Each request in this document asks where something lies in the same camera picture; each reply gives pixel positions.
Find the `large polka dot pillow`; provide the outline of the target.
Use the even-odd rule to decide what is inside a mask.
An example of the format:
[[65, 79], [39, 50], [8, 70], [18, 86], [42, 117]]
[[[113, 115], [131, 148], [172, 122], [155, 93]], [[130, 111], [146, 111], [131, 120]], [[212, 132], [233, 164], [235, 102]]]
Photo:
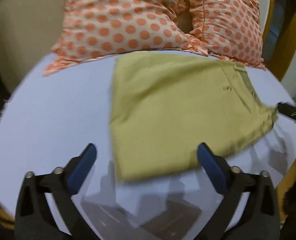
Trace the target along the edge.
[[64, 0], [62, 34], [52, 47], [51, 75], [79, 63], [140, 50], [207, 55], [205, 46], [178, 25], [185, 0]]

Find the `khaki green pants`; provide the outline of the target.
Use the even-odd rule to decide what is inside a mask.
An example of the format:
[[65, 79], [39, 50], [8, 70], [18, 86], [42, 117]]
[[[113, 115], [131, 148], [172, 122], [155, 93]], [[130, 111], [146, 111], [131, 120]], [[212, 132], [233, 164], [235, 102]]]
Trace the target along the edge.
[[196, 168], [201, 143], [221, 157], [236, 154], [276, 119], [241, 64], [143, 51], [115, 61], [109, 126], [121, 181]]

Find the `small polka dot pillow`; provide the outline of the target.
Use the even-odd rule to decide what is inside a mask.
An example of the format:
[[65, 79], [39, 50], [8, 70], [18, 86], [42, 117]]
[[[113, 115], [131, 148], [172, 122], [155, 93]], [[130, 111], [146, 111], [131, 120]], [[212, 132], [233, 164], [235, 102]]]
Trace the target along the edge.
[[257, 0], [188, 0], [190, 52], [265, 68]]

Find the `wooden door frame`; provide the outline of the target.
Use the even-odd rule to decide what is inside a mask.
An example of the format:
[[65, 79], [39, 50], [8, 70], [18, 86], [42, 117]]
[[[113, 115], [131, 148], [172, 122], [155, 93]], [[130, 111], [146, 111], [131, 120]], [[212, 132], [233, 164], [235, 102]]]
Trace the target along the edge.
[[296, 98], [296, 0], [258, 1], [265, 64]]

